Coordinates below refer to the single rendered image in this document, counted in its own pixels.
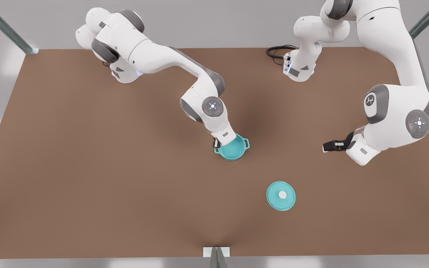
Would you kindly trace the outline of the teal pot lid white knob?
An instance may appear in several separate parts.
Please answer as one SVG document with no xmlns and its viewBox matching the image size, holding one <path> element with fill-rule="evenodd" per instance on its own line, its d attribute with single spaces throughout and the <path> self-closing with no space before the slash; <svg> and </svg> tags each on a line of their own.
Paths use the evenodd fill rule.
<svg viewBox="0 0 429 268">
<path fill-rule="evenodd" d="M 287 211 L 296 202 L 296 192 L 284 181 L 276 181 L 267 187 L 267 202 L 278 211 Z"/>
</svg>

